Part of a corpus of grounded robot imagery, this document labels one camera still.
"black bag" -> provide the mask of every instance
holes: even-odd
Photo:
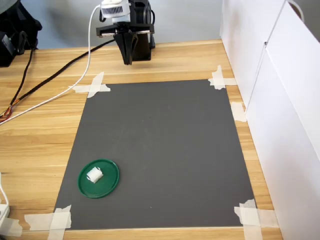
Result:
[[[0,67],[8,67],[16,55],[36,49],[41,23],[17,0],[0,14]]]

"black cable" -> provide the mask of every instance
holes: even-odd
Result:
[[[155,22],[156,22],[156,14],[155,14],[155,12],[153,10],[151,10],[151,12],[152,12],[152,15],[153,15],[152,24],[155,24]]]
[[[26,65],[26,67],[25,67],[25,69],[24,69],[22,81],[21,81],[21,83],[20,83],[20,86],[19,86],[18,90],[16,91],[14,97],[12,98],[12,100],[11,100],[11,102],[10,102],[10,106],[11,106],[12,104],[14,104],[15,100],[17,99],[18,94],[19,94],[20,91],[21,91],[22,86],[23,86],[24,83],[25,83],[25,79],[26,79],[26,76],[27,76],[27,71],[28,71],[28,68],[29,68],[29,66],[30,66],[30,63],[31,63],[31,60],[32,60],[32,56],[33,56],[33,54],[34,54],[34,50],[35,50],[34,48],[31,49],[30,58],[29,58],[28,64]]]
[[[91,49],[91,53],[93,53],[94,51],[102,48],[103,46],[110,44],[112,42],[114,42],[115,40],[112,39],[110,41],[106,41],[102,44],[100,44],[99,46],[96,46],[94,48]],[[21,101],[22,99],[24,99],[25,97],[29,96],[30,94],[33,94],[35,91],[37,91],[39,88],[41,88],[43,85],[47,84],[48,82],[50,82],[52,79],[56,78],[57,76],[59,76],[63,71],[65,71],[67,68],[69,68],[72,64],[74,64],[75,62],[77,62],[78,60],[82,59],[83,57],[87,56],[89,54],[89,52],[85,52],[84,54],[76,57],[75,59],[71,60],[70,62],[68,62],[65,66],[63,66],[59,71],[57,71],[55,74],[53,74],[52,76],[48,77],[46,80],[42,81],[41,83],[39,83],[37,86],[35,86],[34,88],[32,88],[30,91],[28,91],[26,94],[22,95],[21,97],[19,97],[19,101]]]

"white cable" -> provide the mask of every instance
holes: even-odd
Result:
[[[2,212],[0,212],[0,220],[2,219],[2,217],[3,217],[3,215],[6,213],[6,210],[7,210],[7,208],[9,207],[9,200],[8,200],[8,197],[7,197],[7,195],[6,195],[6,193],[5,193],[5,191],[4,191],[4,189],[2,188],[2,183],[1,183],[1,172],[0,172],[0,190],[1,190],[1,192],[2,192],[2,194],[3,194],[3,196],[4,196],[4,199],[5,199],[5,208],[4,208],[4,210],[2,211]]]
[[[296,7],[296,9],[300,12],[301,20],[304,23],[305,22],[305,15],[304,12],[302,11],[301,7],[294,1],[294,0],[288,0],[290,4]]]
[[[86,65],[86,69],[85,69],[83,75],[80,77],[80,79],[79,79],[78,81],[76,81],[75,84],[73,84],[72,86],[70,86],[67,90],[64,90],[63,92],[59,93],[58,95],[56,95],[56,96],[54,96],[54,97],[52,97],[52,98],[50,98],[50,99],[48,99],[48,100],[46,100],[46,101],[43,101],[43,102],[41,102],[41,103],[39,103],[39,104],[37,104],[37,105],[35,105],[35,106],[33,106],[33,107],[31,107],[31,108],[23,111],[23,112],[20,112],[19,114],[15,115],[15,116],[10,117],[9,119],[1,122],[0,125],[5,124],[5,123],[9,122],[10,120],[15,119],[15,118],[17,118],[17,117],[19,117],[19,116],[21,116],[21,115],[23,115],[23,114],[25,114],[25,113],[33,110],[33,109],[36,109],[37,107],[40,107],[41,105],[44,105],[44,104],[46,104],[46,103],[48,103],[48,102],[51,102],[52,100],[57,99],[57,98],[60,97],[61,95],[63,95],[63,94],[65,94],[66,92],[70,91],[75,85],[77,85],[77,84],[84,78],[84,76],[86,75],[86,73],[87,73],[87,71],[88,71],[88,69],[89,69],[90,60],[91,60],[91,43],[90,43],[91,22],[92,22],[92,19],[93,19],[93,17],[94,17],[94,14],[95,14],[95,12],[96,12],[96,10],[97,10],[98,8],[100,8],[100,5],[98,5],[98,6],[96,6],[96,7],[94,8],[94,10],[92,11],[91,17],[90,17],[89,30],[88,30],[88,52],[89,52],[89,54],[88,54],[88,63],[87,63],[87,65]]]

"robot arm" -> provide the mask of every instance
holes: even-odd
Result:
[[[151,59],[151,50],[156,47],[155,14],[148,0],[104,0],[100,21],[106,19],[112,19],[113,25],[97,28],[96,34],[114,37],[125,65]]]

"small white block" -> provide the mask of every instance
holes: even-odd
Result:
[[[99,167],[96,167],[96,166],[86,174],[86,178],[91,182],[93,182],[94,184],[102,177],[103,177],[102,171],[100,170]]]

